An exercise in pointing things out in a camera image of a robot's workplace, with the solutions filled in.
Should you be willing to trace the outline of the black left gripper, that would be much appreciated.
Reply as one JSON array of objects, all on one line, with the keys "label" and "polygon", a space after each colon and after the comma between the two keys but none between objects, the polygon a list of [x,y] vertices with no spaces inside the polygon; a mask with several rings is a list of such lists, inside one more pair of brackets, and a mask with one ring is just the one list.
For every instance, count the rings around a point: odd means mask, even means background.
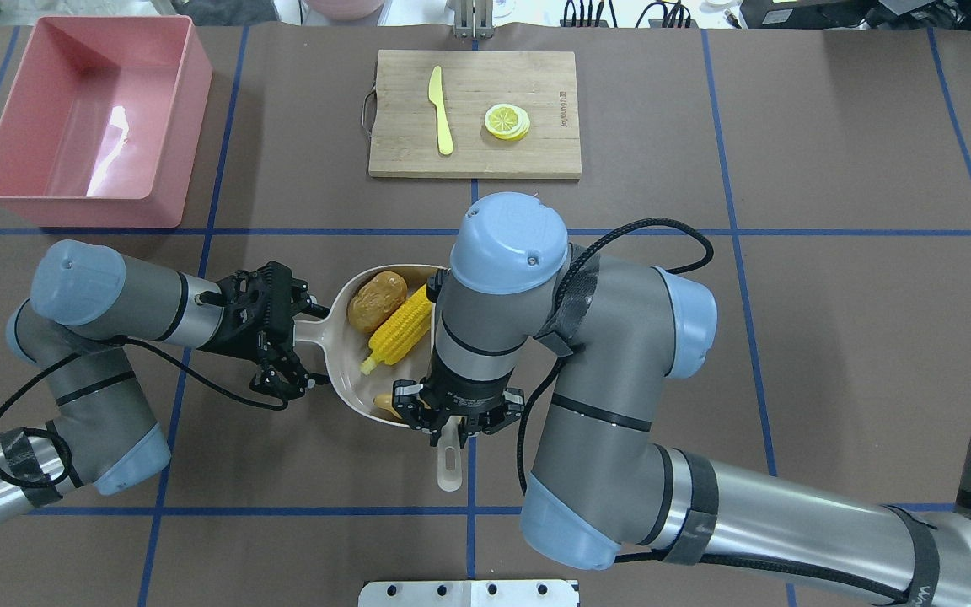
[{"label": "black left gripper", "polygon": [[215,333],[200,349],[257,364],[249,388],[280,401],[250,400],[248,406],[284,411],[309,389],[328,384],[327,375],[302,365],[294,352],[293,331],[296,315],[322,320],[330,308],[308,295],[308,282],[294,277],[289,266],[267,262],[255,271],[236,271],[201,292],[197,303],[216,307],[221,314]]}]

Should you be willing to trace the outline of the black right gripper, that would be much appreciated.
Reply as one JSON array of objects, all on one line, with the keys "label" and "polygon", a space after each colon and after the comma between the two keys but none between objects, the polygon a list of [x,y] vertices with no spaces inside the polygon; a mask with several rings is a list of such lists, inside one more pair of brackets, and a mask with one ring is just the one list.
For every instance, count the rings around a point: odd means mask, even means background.
[{"label": "black right gripper", "polygon": [[520,389],[505,388],[497,397],[467,400],[451,395],[426,398],[426,387],[416,381],[396,380],[392,385],[394,407],[410,429],[429,434],[429,446],[437,447],[443,428],[450,417],[457,417],[456,438],[459,449],[465,449],[469,435],[493,434],[523,417],[524,394]]}]

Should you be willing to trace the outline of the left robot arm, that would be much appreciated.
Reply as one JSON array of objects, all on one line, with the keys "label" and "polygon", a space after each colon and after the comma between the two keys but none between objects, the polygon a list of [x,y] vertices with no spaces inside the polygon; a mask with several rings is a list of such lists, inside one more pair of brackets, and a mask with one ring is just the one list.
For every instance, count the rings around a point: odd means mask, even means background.
[{"label": "left robot arm", "polygon": [[212,282],[103,245],[52,245],[5,337],[17,357],[37,366],[35,383],[49,384],[57,414],[41,426],[0,431],[0,524],[80,487],[122,492],[169,464],[127,343],[253,363],[250,388],[266,396],[262,408],[280,411],[328,381],[294,351],[300,314],[323,319],[329,310],[275,261]]}]

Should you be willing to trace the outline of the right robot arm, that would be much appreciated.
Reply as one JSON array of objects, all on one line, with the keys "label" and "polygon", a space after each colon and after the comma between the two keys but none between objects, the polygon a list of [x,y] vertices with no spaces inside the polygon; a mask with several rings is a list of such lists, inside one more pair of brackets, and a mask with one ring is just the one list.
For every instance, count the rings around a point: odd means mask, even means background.
[{"label": "right robot arm", "polygon": [[520,528],[552,561],[736,567],[875,606],[971,606],[971,441],[952,511],[867,506],[655,444],[667,379],[693,376],[717,306],[684,271],[571,244],[535,196],[483,196],[434,282],[427,376],[394,384],[408,422],[527,414],[509,379],[535,339],[558,357]]}]

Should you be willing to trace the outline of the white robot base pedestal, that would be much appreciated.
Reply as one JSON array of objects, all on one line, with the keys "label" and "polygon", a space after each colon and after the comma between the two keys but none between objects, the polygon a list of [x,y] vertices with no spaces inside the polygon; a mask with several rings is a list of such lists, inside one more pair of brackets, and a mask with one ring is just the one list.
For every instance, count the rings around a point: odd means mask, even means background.
[{"label": "white robot base pedestal", "polygon": [[563,579],[374,581],[358,606],[579,606],[577,581]]}]

